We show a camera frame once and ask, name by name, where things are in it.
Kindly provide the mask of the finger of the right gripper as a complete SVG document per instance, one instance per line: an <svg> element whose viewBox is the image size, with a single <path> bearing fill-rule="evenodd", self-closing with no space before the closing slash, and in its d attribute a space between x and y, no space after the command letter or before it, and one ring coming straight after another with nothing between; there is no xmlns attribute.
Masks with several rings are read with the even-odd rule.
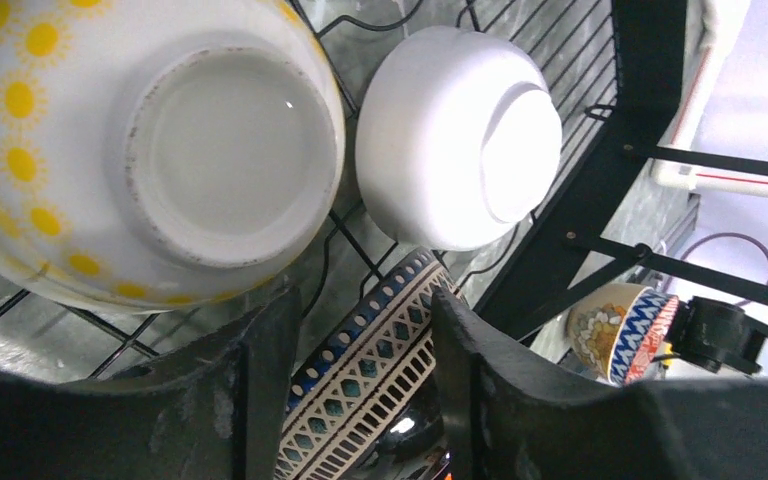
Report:
<svg viewBox="0 0 768 480"><path fill-rule="evenodd" d="M694 297L681 301L665 336L679 359L717 373L724 366L754 375L761 371L761 350L768 324L733 304Z"/></svg>

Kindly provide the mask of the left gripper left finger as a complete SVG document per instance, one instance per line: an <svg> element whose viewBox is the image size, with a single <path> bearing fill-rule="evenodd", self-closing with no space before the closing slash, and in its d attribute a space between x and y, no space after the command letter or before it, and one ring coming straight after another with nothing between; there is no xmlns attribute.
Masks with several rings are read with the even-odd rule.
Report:
<svg viewBox="0 0 768 480"><path fill-rule="evenodd" d="M0 371L0 479L270 479L301 322L288 288L106 380Z"/></svg>

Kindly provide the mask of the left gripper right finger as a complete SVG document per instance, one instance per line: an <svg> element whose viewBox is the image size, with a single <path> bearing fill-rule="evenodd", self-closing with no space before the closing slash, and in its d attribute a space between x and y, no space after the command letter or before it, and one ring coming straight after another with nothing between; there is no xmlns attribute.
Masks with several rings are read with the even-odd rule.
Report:
<svg viewBox="0 0 768 480"><path fill-rule="evenodd" d="M451 292L431 307L456 479L768 479L768 380L615 388L535 354Z"/></svg>

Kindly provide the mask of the orange zigzag bowl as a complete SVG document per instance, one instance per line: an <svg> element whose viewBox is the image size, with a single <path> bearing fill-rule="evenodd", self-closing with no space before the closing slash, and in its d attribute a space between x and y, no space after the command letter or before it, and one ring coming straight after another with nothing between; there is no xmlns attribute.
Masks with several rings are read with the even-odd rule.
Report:
<svg viewBox="0 0 768 480"><path fill-rule="evenodd" d="M566 334L580 361L623 386L644 377L679 306L677 296L649 286L611 283L571 307Z"/></svg>

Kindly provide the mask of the black blue banded bowl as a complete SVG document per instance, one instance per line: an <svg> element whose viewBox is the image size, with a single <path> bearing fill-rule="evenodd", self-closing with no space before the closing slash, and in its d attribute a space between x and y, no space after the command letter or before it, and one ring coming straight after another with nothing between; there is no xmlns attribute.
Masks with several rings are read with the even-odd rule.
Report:
<svg viewBox="0 0 768 480"><path fill-rule="evenodd" d="M435 366L435 290L464 297L428 249L406 255L311 353L290 384L276 479L338 479L385 433Z"/></svg>

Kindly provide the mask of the yellow sun pattern bowl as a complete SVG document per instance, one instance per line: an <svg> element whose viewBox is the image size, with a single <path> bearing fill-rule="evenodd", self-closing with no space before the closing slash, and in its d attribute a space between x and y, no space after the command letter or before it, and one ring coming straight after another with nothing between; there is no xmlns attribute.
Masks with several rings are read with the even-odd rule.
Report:
<svg viewBox="0 0 768 480"><path fill-rule="evenodd" d="M313 241L342 99L284 1L0 1L0 275L117 313L227 300Z"/></svg>

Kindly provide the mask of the white bowl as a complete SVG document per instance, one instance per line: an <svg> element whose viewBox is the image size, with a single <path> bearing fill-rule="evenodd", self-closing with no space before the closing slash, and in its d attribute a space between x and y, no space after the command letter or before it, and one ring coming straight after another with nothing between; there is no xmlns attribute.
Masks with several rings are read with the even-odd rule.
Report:
<svg viewBox="0 0 768 480"><path fill-rule="evenodd" d="M357 183L389 238L470 251L545 199L561 144L559 113L529 55L485 33L432 26L400 42L371 79Z"/></svg>

